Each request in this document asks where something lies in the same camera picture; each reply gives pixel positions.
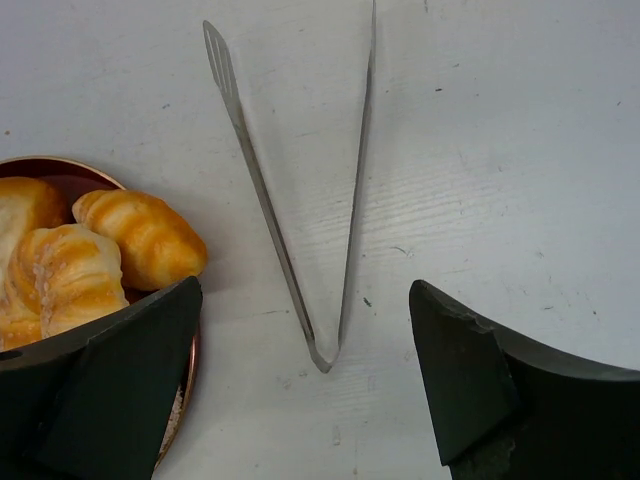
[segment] golden brown croissant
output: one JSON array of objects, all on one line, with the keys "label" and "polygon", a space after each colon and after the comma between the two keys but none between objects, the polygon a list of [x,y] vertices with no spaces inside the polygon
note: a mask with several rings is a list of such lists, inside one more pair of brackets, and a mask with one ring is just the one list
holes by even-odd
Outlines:
[{"label": "golden brown croissant", "polygon": [[49,337],[129,305],[120,284],[120,251],[80,225],[28,233],[16,249],[33,265],[42,336]]},{"label": "golden brown croissant", "polygon": [[199,275],[206,266],[204,242],[159,198],[130,190],[97,190],[80,197],[72,210],[78,223],[118,244],[126,286],[159,290]]},{"label": "golden brown croissant", "polygon": [[64,195],[47,182],[0,178],[0,285],[18,241],[33,229],[62,225],[68,216]]},{"label": "golden brown croissant", "polygon": [[53,186],[32,178],[0,178],[0,349],[41,338],[33,267],[21,264],[12,252],[29,231],[67,219],[67,201]]}]

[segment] stainless steel tongs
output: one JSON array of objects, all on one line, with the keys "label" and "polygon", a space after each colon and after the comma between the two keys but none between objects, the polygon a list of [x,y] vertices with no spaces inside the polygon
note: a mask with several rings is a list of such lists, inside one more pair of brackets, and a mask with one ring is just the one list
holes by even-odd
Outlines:
[{"label": "stainless steel tongs", "polygon": [[[251,143],[249,130],[244,119],[244,112],[242,110],[242,104],[240,102],[240,95],[238,93],[238,84],[233,72],[233,66],[231,65],[231,54],[229,52],[229,48],[220,35],[220,32],[218,32],[218,30],[216,30],[214,26],[206,20],[204,21],[204,39],[207,46],[207,55],[209,56],[209,63],[211,64],[213,78],[216,82],[216,85],[218,85],[218,88],[220,88],[220,93],[222,93],[222,98],[227,107],[229,118],[231,119],[231,123],[233,124],[236,135],[238,136],[238,142],[240,143],[242,153],[244,154],[244,158],[247,162],[251,180],[253,181],[256,193],[258,194],[258,200],[260,201],[260,206],[262,207],[265,220],[267,221],[269,233],[271,234],[273,244],[276,248],[276,253],[278,254],[278,258],[280,260],[280,265],[282,266],[282,271],[287,281],[287,285],[289,286],[291,298],[293,299],[293,304],[300,320],[300,325],[302,326],[307,345],[309,347],[311,359],[321,372],[327,373],[329,372],[329,370],[331,370],[331,367],[333,367],[337,356],[336,358],[327,360],[323,358],[318,351],[316,338],[313,331],[313,324],[309,317],[309,312],[306,308],[304,297],[300,289],[300,284],[298,283],[298,280],[296,278],[296,272],[294,271],[293,264],[291,263],[289,252],[287,251],[287,245],[282,235],[282,230],[280,229],[278,217],[276,216],[275,210],[273,208],[273,203],[271,202],[271,197],[269,196],[269,190],[267,189],[264,176],[262,175],[260,162],[256,157],[256,152],[253,148],[253,144]],[[371,122],[371,90],[373,87],[373,72],[375,66],[375,47],[376,4],[374,0],[371,18],[371,48],[369,52],[369,65],[367,68],[364,110],[362,113],[362,127],[360,130],[360,147],[358,151],[358,163],[356,165],[356,181],[353,191],[353,206],[351,211],[351,222],[349,225],[349,238],[347,243],[347,261],[345,265],[345,276],[340,308],[340,321],[338,326],[338,354],[340,352],[340,349],[342,348],[342,343],[346,333],[345,317],[347,316],[346,312],[348,311],[346,299],[348,287],[350,285],[349,273],[352,270],[351,264],[353,262],[352,247],[355,237],[354,230],[358,213],[358,199],[360,197],[360,190],[362,188],[363,165],[367,150],[369,124]]]}]

